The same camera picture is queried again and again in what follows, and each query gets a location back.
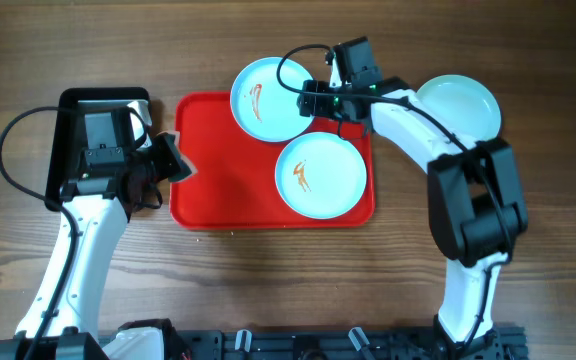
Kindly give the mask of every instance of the wooden table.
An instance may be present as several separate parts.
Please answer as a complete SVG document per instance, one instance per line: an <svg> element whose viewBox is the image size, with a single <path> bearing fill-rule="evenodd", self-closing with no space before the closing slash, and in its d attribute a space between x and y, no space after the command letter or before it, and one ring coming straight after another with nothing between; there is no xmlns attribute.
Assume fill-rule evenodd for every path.
<svg viewBox="0 0 576 360"><path fill-rule="evenodd" d="M253 60L364 34L383 73L415 88L446 73L481 80L503 109L530 216L494 319L526 327L533 359L576 359L576 2L98 2L0 7L0 132L81 86L143 86L171 128L180 98L229 90ZM327 77L321 53L297 60ZM54 114L38 115L7 140L10 172L39 191L53 129ZM100 329L154 317L228 331L431 325L445 260L424 175L378 136L373 149L377 210L357 229L190 232L167 206L140 212L114 253ZM0 176L0 339L38 289L58 221Z"/></svg>

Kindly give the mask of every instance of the food residue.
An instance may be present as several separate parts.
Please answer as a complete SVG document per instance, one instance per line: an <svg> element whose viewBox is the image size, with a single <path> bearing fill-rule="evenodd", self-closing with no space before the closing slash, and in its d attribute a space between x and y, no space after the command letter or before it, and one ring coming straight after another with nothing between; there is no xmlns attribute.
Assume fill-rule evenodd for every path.
<svg viewBox="0 0 576 360"><path fill-rule="evenodd" d="M252 96L252 112L255 113L257 120L261 122L261 115L259 115L259 96L261 96L261 84L257 84L254 88L250 89L250 95Z"/></svg>
<svg viewBox="0 0 576 360"><path fill-rule="evenodd" d="M306 175L304 174L305 167L306 167L306 160L300 161L299 164L295 166L295 170L292 172L292 174L297 175L297 181L299 182L299 185L301 185L301 188L304 189L304 192L306 192L306 188L308 188L308 191L312 192L312 190L310 190L308 182L306 181Z"/></svg>

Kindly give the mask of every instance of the white bowl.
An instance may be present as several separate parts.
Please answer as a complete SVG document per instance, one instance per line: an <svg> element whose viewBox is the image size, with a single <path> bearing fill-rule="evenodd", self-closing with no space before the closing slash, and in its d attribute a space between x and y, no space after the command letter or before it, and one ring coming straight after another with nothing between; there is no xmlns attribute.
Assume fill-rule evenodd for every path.
<svg viewBox="0 0 576 360"><path fill-rule="evenodd" d="M299 115L299 94L284 89L277 81L281 58L264 58L246 66L230 91L230 109L237 124L250 136L267 142L281 142L298 136L308 128L313 117ZM286 60L281 79L301 89L312 76L301 65Z"/></svg>
<svg viewBox="0 0 576 360"><path fill-rule="evenodd" d="M291 141L279 155L275 183L293 210L331 219L352 209L366 189L366 164L348 141L314 132Z"/></svg>
<svg viewBox="0 0 576 360"><path fill-rule="evenodd" d="M442 75L426 82L417 97L449 128L477 140L490 140L501 131L501 110L481 83L462 75Z"/></svg>

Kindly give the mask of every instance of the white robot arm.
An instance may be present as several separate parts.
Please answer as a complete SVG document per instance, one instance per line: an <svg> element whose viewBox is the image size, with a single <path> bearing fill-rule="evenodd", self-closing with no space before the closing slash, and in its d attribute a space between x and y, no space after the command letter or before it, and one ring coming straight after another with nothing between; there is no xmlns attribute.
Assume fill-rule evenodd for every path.
<svg viewBox="0 0 576 360"><path fill-rule="evenodd" d="M136 99L121 98L129 95ZM107 96L109 100L98 100ZM117 360L179 358L182 341L170 321L127 323L103 351L97 344L101 295L112 254L131 214L142 207L161 206L156 183L168 178L180 181L195 170L179 154L175 135L161 133L152 140L148 136L147 97L141 88L70 89L62 95L60 107L30 110L4 131L0 139L4 178L44 200L49 209L59 209L62 217L39 291L14 338L0 341L0 359L75 354ZM42 196L10 178L1 153L5 136L16 122L46 110L58 112L58 123L46 196ZM158 205L143 202L147 191L155 192Z"/></svg>
<svg viewBox="0 0 576 360"><path fill-rule="evenodd" d="M407 84L381 77L370 44L359 38L328 50L329 82L309 80L300 93L302 115L327 117L341 124L361 123L406 153L428 174L430 227L446 255L444 302L435 319L436 351L459 358L481 349L491 331L492 301L500 266L512 258L516 236L527 215L510 146L501 139L479 142L450 128ZM468 184L489 192L471 199Z"/></svg>

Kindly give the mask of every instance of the wire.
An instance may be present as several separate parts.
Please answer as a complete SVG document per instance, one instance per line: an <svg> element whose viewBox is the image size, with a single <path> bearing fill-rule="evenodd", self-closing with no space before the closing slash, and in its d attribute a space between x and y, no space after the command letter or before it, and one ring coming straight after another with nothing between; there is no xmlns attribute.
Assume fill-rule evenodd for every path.
<svg viewBox="0 0 576 360"><path fill-rule="evenodd" d="M61 297L64 285L66 283L66 280L67 280L67 278L70 274L70 270L72 268L72 262L73 262L73 259L75 256L75 251L77 249L77 237L79 236L79 227L77 226L77 221L75 221L75 217L64 206L62 206L58 202L56 202L56 201L54 201L54 200L52 200L52 199L50 199L44 195L41 195L35 191L32 191L32 190L24 187L23 185L19 184L15 180L13 180L13 178L10 176L10 174L8 174L8 171L6 171L6 168L4 166L3 155L2 155L3 147L4 147L4 140L6 139L6 136L8 136L8 133L10 132L12 127L15 126L15 124L17 124L22 119L24 119L24 118L26 118L32 114L38 113L38 112L57 111L57 112L65 112L65 113L69 113L71 115L77 116L77 115L85 115L85 114L92 114L92 113L108 112L108 111L111 111L114 109L118 109L118 108L113 108L113 109L109 109L109 110L106 109L106 110L95 110L95 111L89 111L89 112L80 112L80 111L76 111L74 109L64 108L64 107L42 106L42 107L38 107L38 108L35 108L32 110L28 110L24 113L21 113L16 118L14 118L4 128L3 132L1 133L1 136L0 136L0 173L1 173L1 175L4 177L4 179L10 185L12 185L17 190L23 192L24 194L30 195L30 196L38 199L38 200L41 200L44 203L48 204L50 207L59 210L59 212L61 212L64 215L64 217L68 221L68 224L70 225L70 246L68 247L68 254L66 255L66 260L64 262L64 266L61 270L61 274L59 275L59 279L57 280L57 285L55 286L55 290L53 292L53 295L50 298L50 302L48 303L48 307L46 308L46 311L43 313L43 319L41 320L41 323L39 324L39 327L37 328L37 332L35 333L35 336L32 339L32 342L30 343L30 347L28 348L28 351L26 352L26 356L24 357L25 360L32 359L33 354L37 348L37 345L39 344L39 340L42 338L44 332L46 331L46 328L48 327L50 320L55 316L54 313L55 313L55 308L57 307L57 302L59 301L59 298ZM136 146L136 148L139 148L139 147L141 147L141 145L143 145L143 143L146 140L146 134L147 134L146 123L144 122L144 120L141 118L141 116L134 109L132 109L132 108L128 108L128 109L130 109L131 113L133 113L135 116L137 116L137 118L139 119L139 121L141 121L141 124L144 128L144 135L142 135L140 137L140 139L135 142L135 145L138 145L138 146Z"/></svg>
<svg viewBox="0 0 576 360"><path fill-rule="evenodd" d="M143 201L143 194L142 194L142 198L139 199L139 202L136 204L134 211L139 211L143 208L152 209L152 210L161 209L161 205L163 205L163 203L164 203L164 198L163 198L163 196L161 196L161 191L159 191L159 189L157 188L157 185L155 183L151 182L146 186L157 197L157 204L151 204L151 203L144 202Z"/></svg>
<svg viewBox="0 0 576 360"><path fill-rule="evenodd" d="M481 163L479 163L478 161L476 161L472 157L469 149L463 143L461 143L461 141L459 141L459 139L457 138L457 136L455 134L450 132L439 121L437 121L435 118L430 116L430 114L428 114L425 111L412 105L410 103L410 100L408 99L408 97L404 97L401 99L391 99L391 98L387 98L387 97L383 97L383 96L373 96L373 95L364 95L364 94L318 93L318 92L313 92L313 91L300 90L300 89L297 89L297 88L294 88L294 87L287 85L286 83L284 83L281 80L281 75L280 75L281 74L280 73L281 67L283 66L284 62L286 62L286 60L288 60L288 58L291 55L294 55L297 52L300 52L302 50L307 50L307 49L324 49L324 50L327 50L329 53L331 52L331 49L329 46L321 45L321 44L304 45L304 46L300 46L298 48L295 48L295 49L289 51L286 55L284 55L284 57L281 59L281 61L279 61L279 65L277 65L277 81L279 82L279 84L282 87L284 87L286 90L295 92L297 94L314 96L315 97L314 98L315 103L317 101L316 100L317 97L333 97L333 98L339 98L339 99L362 99L362 100L369 100L369 101L373 101L373 102L382 102L382 103L389 103L389 104L393 104L393 105L398 105L398 106L401 106L401 107L408 109L410 111L414 111L417 114L424 117L426 120L428 120L437 129L439 129L439 131L441 131L441 133L443 133L448 138L448 140L450 140L450 142L455 144L455 146L457 146L464 153L464 155L466 156L466 160L472 165L472 167L475 171L475 175L477 176L479 181L481 181L484 184L484 186L486 187L486 191L490 195L490 199L492 200L493 207L495 208L495 213L497 215L497 219L499 220L499 224L500 224L501 229L502 229L502 234L504 237L506 250L508 252L508 257L504 261L496 261L496 262L491 263L484 270L484 273L486 275L486 280L484 282L484 293L482 296L481 304L479 306L479 312L475 318L475 324L473 325L473 327L472 327L472 329L468 335L468 338L466 339L466 341L464 341L463 346L461 346L461 351L458 354L458 357L463 355L468 350L468 347L470 347L470 345L472 344L472 341L474 340L475 335L477 334L477 331L479 330L479 327L481 326L481 323L483 322L483 316L484 316L484 313L486 311L486 303L488 302L488 292L490 290L490 283L492 280L492 270L496 266L509 264L512 261L512 255L513 255L512 242L510 239L510 233L508 231L508 225L506 224L506 220L503 217L503 213L501 211L501 206L499 205L499 201L497 200L497 197L495 196L496 193L494 192L494 189L492 188L490 181L488 180L488 177L486 176L486 174L484 172L483 165Z"/></svg>

